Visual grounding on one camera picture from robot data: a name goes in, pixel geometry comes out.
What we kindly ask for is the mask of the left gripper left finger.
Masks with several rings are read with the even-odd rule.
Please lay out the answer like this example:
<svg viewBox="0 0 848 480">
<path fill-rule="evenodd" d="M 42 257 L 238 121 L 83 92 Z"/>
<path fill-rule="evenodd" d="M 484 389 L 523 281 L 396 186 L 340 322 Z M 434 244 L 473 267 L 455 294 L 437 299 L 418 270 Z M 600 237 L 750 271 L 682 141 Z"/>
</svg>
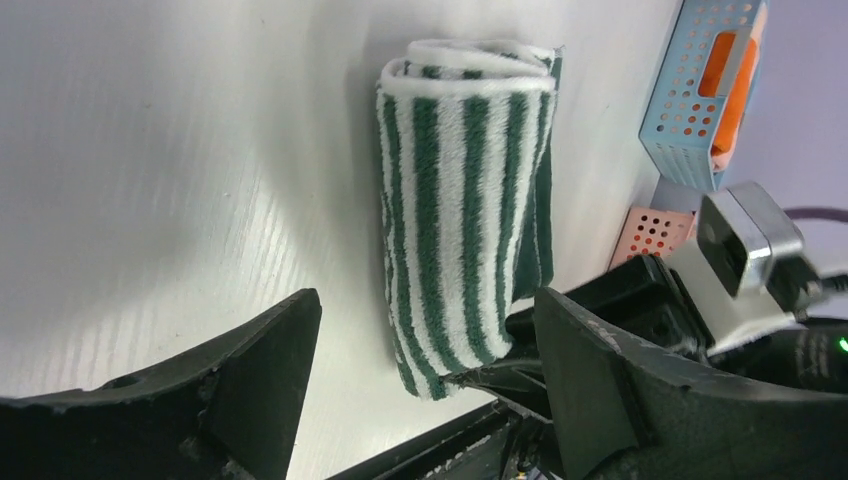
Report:
<svg viewBox="0 0 848 480">
<path fill-rule="evenodd" d="M 302 289 L 94 390 L 1 402 L 5 479 L 282 479 L 322 317 Z"/>
</svg>

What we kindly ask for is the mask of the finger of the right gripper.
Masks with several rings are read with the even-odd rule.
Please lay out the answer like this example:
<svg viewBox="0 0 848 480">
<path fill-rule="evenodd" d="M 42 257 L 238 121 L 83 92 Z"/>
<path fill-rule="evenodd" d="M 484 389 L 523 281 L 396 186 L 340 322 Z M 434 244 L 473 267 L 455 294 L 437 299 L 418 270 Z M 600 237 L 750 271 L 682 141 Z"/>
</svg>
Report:
<svg viewBox="0 0 848 480">
<path fill-rule="evenodd" d="M 510 409 L 538 421 L 552 421 L 548 389 L 539 358 L 504 358 L 443 378 L 452 386 L 493 395 Z"/>
</svg>

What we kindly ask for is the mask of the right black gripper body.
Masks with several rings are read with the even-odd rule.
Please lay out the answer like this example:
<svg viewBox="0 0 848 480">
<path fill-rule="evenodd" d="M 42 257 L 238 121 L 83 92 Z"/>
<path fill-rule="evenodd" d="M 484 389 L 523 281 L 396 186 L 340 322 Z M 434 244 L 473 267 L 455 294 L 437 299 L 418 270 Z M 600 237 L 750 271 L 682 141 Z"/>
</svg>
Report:
<svg viewBox="0 0 848 480">
<path fill-rule="evenodd" d="M 637 255 L 565 296 L 612 325 L 719 370 L 792 388 L 847 392 L 845 319 L 807 316 L 797 326 L 705 357 L 701 318 L 677 272 L 659 257 Z"/>
</svg>

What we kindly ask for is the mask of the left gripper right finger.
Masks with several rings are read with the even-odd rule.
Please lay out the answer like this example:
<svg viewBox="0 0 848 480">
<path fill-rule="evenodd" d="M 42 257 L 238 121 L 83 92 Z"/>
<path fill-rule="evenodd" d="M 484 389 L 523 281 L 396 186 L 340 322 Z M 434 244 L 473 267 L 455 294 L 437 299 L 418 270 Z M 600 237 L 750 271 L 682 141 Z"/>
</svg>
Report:
<svg viewBox="0 0 848 480">
<path fill-rule="evenodd" d="M 569 479 L 843 479 L 847 398 L 737 376 L 540 290 L 534 323 Z"/>
</svg>

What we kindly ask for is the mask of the green white striped towel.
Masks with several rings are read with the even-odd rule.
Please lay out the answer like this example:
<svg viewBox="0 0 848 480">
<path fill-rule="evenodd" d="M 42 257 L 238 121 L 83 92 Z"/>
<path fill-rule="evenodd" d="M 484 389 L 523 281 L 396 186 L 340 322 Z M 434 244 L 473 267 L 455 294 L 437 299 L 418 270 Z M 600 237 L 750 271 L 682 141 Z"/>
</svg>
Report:
<svg viewBox="0 0 848 480">
<path fill-rule="evenodd" d="M 418 40 L 376 83 L 385 298 L 405 389 L 504 358 L 554 275 L 551 135 L 563 52 Z"/>
</svg>

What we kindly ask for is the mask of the pink plastic basket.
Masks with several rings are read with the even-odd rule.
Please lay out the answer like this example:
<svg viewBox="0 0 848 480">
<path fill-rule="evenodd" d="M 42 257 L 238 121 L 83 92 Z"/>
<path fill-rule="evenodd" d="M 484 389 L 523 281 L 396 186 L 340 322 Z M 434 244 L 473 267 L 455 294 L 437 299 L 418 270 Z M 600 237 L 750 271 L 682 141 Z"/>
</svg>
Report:
<svg viewBox="0 0 848 480">
<path fill-rule="evenodd" d="M 608 269 L 638 255 L 667 256 L 695 232 L 695 212 L 632 207 L 624 221 Z"/>
</svg>

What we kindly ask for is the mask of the orange rolled towel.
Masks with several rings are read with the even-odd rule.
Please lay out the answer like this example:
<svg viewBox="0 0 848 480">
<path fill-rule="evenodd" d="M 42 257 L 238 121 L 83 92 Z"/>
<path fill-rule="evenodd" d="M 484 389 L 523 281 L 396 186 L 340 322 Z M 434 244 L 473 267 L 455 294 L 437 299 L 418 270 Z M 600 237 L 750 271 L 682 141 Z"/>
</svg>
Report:
<svg viewBox="0 0 848 480">
<path fill-rule="evenodd" d="M 714 173 L 723 172 L 728 167 L 735 151 L 762 56 L 762 38 L 768 12 L 768 6 L 761 3 L 754 18 L 750 22 L 745 21 L 746 25 L 752 27 L 748 34 L 741 30 L 718 33 L 707 59 L 698 95 L 724 99 L 710 147 Z"/>
</svg>

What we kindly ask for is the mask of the blue plastic basket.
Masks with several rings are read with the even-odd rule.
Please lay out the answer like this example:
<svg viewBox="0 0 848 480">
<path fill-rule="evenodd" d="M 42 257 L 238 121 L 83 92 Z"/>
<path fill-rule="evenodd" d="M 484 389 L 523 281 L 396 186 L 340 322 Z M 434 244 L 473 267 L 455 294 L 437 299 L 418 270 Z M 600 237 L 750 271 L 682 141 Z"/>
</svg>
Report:
<svg viewBox="0 0 848 480">
<path fill-rule="evenodd" d="M 670 182 L 717 189 L 733 150 L 714 148 L 739 79 L 752 87 L 768 20 L 766 1 L 683 1 L 639 139 Z"/>
</svg>

